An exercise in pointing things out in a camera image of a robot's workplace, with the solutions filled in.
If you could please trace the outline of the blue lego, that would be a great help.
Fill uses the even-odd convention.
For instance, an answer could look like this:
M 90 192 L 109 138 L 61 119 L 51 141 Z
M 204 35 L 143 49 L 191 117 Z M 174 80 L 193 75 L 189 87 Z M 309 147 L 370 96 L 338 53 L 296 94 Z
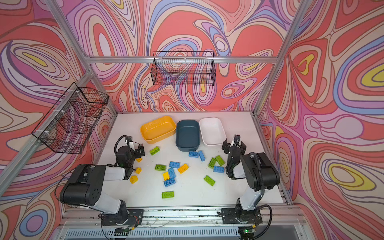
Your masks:
M 191 158 L 199 158 L 200 154 L 198 152 L 189 151 L 189 157 L 191 157 Z
M 203 151 L 199 151 L 199 157 L 200 157 L 200 159 L 201 159 L 202 162 L 204 162 L 204 161 L 206 160 Z
M 170 176 L 171 179 L 174 179 L 176 177 L 174 168 L 169 168 L 168 169 L 168 173 L 169 173 L 169 176 Z
M 214 166 L 213 168 L 213 172 L 215 173 L 225 173 L 225 168 L 224 167 L 221 167 L 221 166 Z
M 176 183 L 175 178 L 171 178 L 169 180 L 164 181 L 164 186 L 167 188 L 174 185 L 175 183 Z
M 178 169 L 180 167 L 180 163 L 179 162 L 170 162 L 169 167 Z

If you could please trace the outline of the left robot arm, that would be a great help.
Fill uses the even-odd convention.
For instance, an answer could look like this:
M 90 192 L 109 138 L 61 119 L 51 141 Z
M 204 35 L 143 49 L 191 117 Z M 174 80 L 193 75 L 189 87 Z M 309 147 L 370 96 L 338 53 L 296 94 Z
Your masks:
M 113 165 L 78 165 L 58 197 L 63 204 L 85 207 L 101 214 L 101 222 L 107 226 L 131 225 L 140 223 L 137 214 L 131 214 L 124 200 L 115 199 L 105 193 L 104 183 L 114 181 L 130 181 L 134 184 L 138 176 L 134 173 L 135 160 L 145 156 L 143 144 L 132 140 L 132 137 L 121 136 L 114 146 L 116 161 Z

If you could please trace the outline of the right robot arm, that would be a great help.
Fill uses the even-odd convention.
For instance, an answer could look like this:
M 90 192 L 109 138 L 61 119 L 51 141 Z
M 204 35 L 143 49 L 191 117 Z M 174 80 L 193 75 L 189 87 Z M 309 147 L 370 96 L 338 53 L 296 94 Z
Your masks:
M 225 171 L 231 180 L 245 179 L 248 188 L 237 199 L 234 208 L 222 208 L 218 213 L 224 224 L 261 224 L 259 202 L 268 190 L 280 184 L 280 174 L 265 153 L 246 153 L 241 136 L 229 143 L 224 140 L 222 150 L 228 155 Z

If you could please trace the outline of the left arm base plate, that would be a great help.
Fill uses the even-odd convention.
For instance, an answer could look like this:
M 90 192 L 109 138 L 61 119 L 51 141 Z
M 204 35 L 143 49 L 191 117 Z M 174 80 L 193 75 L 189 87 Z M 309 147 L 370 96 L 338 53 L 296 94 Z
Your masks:
M 137 227 L 142 224 L 143 220 L 143 209 L 130 209 L 127 213 L 114 214 L 114 215 L 103 215 L 101 218 L 102 226 L 130 226 Z

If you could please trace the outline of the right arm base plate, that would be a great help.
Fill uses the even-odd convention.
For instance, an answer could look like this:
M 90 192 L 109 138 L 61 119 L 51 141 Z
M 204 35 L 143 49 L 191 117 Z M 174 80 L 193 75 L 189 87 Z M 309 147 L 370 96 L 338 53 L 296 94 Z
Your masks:
M 222 208 L 218 215 L 222 217 L 223 224 L 259 225 L 263 222 L 259 210 L 243 211 L 235 208 Z

